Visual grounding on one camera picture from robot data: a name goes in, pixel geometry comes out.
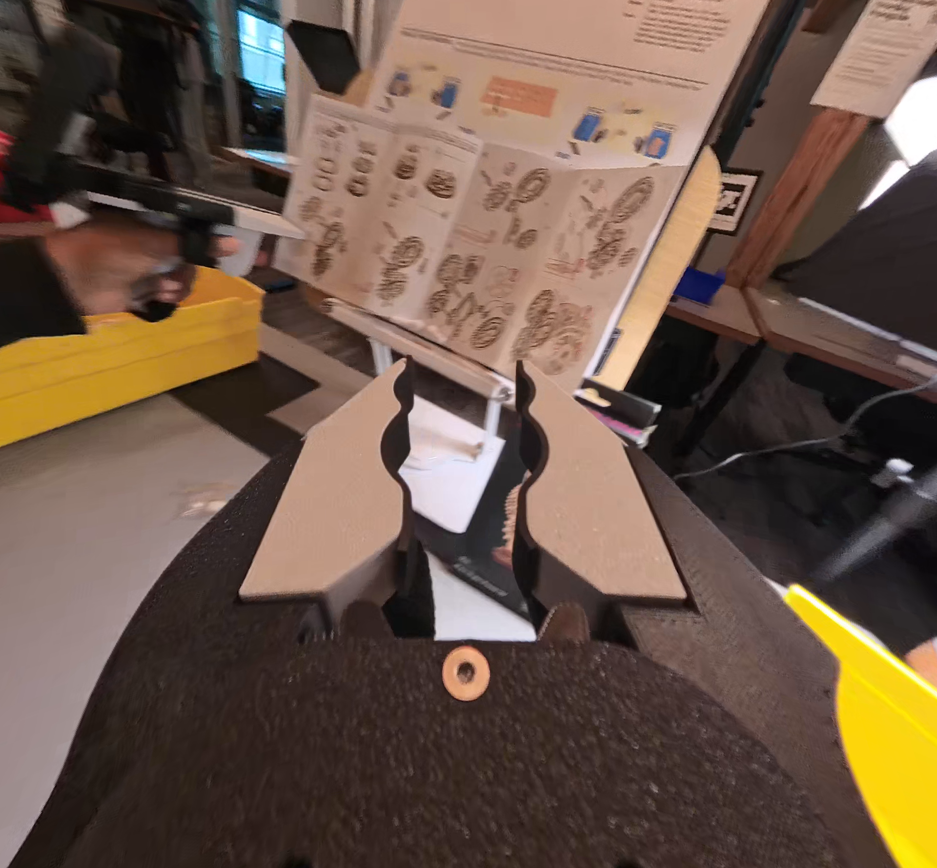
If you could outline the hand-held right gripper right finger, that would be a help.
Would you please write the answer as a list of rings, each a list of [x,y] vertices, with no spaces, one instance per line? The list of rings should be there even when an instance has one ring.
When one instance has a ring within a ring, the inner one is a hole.
[[[519,454],[512,572],[534,628],[564,604],[589,630],[620,606],[683,608],[689,594],[615,434],[532,363],[516,363]]]

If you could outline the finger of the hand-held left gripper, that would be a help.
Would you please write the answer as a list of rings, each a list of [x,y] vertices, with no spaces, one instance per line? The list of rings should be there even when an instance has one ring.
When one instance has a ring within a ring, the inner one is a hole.
[[[230,277],[247,276],[257,262],[263,239],[263,231],[220,227],[219,270]]]
[[[306,232],[274,211],[251,206],[208,206],[208,217],[220,237],[272,235],[302,240]]]

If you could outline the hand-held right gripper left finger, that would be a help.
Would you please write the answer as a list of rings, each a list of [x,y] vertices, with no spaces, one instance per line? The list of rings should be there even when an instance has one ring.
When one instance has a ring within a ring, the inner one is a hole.
[[[306,434],[239,589],[244,603],[313,601],[329,621],[353,602],[413,595],[426,559],[400,474],[414,363],[393,363]]]

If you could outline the person's left forearm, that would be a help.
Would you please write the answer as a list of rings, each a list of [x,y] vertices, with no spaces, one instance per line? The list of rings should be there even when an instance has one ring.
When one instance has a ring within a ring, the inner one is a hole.
[[[1,347],[87,334],[77,303],[39,238],[1,241]]]

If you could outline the dark flat packets stack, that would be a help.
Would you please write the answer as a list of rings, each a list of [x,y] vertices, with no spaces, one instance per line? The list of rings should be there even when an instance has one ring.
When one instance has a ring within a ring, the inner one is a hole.
[[[593,379],[584,380],[574,396],[624,444],[639,449],[648,446],[662,412],[660,404]]]

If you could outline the white document stand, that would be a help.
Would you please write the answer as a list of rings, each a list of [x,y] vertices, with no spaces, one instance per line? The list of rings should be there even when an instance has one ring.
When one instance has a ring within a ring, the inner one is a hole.
[[[513,383],[343,300],[324,299],[320,310],[367,336],[377,373],[391,367],[395,352],[486,401],[482,427],[420,398],[414,399],[408,417],[411,451],[400,474],[410,488],[413,508],[443,530],[463,534],[504,447],[498,426],[503,409],[513,406]]]

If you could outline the black gear model box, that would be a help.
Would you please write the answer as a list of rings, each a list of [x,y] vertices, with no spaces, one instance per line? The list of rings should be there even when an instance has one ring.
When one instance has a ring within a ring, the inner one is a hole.
[[[461,581],[525,621],[530,620],[530,612],[514,578],[511,558],[518,495],[527,476],[519,451],[519,429],[514,429],[463,533],[445,530],[424,516],[415,517],[426,552]]]

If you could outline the yellow plastic bin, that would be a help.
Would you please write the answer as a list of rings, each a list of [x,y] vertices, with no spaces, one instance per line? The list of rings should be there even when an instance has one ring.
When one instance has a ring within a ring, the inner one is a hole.
[[[202,268],[164,321],[91,317],[85,335],[1,351],[1,445],[152,398],[257,360],[264,291]]]
[[[897,866],[934,867],[935,687],[801,586],[783,600],[837,660],[841,744],[886,848]]]

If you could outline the blue box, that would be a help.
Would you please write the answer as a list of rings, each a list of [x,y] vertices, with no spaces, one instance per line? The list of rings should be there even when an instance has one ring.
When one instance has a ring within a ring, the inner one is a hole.
[[[673,290],[672,301],[687,300],[697,305],[709,306],[725,283],[725,271],[714,273],[688,266]]]

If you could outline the plywood backing board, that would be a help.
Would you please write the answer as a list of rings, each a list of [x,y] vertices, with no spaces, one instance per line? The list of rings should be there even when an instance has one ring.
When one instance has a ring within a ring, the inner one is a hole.
[[[593,374],[597,383],[623,389],[630,380],[673,291],[709,229],[720,189],[720,162],[712,148],[706,146],[675,199],[661,234],[614,324],[619,336],[608,358]]]

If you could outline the wooden side table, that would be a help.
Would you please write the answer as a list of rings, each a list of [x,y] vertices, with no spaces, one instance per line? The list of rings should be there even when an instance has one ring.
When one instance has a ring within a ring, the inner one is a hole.
[[[935,361],[792,297],[767,289],[723,285],[709,305],[673,299],[664,315],[743,344],[709,402],[719,408],[736,393],[765,348],[800,354],[895,389],[935,377]]]

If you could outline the framed black white marker sign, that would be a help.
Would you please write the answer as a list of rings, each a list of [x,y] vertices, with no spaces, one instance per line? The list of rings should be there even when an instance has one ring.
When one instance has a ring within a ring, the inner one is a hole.
[[[720,197],[707,228],[710,233],[737,235],[763,176],[763,170],[722,170]]]

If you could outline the black monitor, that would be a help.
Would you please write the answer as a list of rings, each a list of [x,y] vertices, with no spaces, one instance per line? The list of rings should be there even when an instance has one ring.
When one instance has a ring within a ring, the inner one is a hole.
[[[772,277],[799,300],[935,351],[936,153]]]

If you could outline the white printed poster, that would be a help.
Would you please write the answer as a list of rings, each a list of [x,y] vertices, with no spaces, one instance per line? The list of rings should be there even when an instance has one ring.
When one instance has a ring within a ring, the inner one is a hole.
[[[688,166],[770,0],[403,0],[368,102],[576,164]]]

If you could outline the wooden post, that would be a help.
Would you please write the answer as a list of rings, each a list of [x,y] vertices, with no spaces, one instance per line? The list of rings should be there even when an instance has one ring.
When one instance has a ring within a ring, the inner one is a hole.
[[[803,219],[872,123],[858,113],[819,109],[736,246],[726,268],[729,286],[759,289],[765,284]]]

